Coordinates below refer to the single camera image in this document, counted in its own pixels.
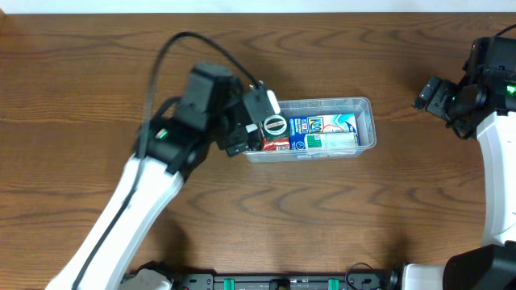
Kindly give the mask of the dark bottle white cap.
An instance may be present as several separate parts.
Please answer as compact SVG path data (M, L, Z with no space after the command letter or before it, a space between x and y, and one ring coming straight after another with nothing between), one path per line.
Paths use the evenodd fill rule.
M262 135L260 127L257 124L246 126L248 133L248 146L250 151L260 151L262 148Z

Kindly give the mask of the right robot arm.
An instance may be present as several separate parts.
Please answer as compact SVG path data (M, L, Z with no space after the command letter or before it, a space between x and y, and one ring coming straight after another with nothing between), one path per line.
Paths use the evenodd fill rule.
M485 226L481 247L443 266L406 264L402 289L515 287L515 41L502 34L473 41L463 78L431 77L414 108L445 121L459 139L481 146Z

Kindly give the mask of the blue Kool Fever box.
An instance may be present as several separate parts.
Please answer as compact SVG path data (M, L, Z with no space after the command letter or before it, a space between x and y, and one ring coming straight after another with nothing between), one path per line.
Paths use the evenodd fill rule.
M356 133L356 117L354 114L326 114L316 116L302 116L289 118L289 142L292 150L306 149L305 135L327 133Z

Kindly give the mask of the white green medicine box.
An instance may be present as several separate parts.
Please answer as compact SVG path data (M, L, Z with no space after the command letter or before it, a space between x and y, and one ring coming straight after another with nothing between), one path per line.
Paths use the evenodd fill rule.
M350 151L354 153L358 146L356 133L327 133L305 135L306 150Z

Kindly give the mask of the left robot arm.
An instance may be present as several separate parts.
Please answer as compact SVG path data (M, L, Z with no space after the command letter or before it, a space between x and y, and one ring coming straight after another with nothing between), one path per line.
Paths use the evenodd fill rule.
M212 143L229 156L248 150L243 87L232 71L200 62L171 118L143 125L135 154L77 253L50 289L116 289L164 207L204 161Z

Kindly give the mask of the red sachet packet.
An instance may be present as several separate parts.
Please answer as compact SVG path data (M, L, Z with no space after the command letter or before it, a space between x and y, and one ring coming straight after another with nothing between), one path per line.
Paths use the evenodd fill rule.
M268 140L263 138L262 150L263 151L286 151L290 149L289 138L282 138L276 140Z

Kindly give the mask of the green square packet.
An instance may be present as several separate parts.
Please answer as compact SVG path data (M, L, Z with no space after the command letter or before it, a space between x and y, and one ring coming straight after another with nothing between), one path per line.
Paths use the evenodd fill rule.
M272 115L260 123L263 136L267 141L289 137L289 121L283 113Z

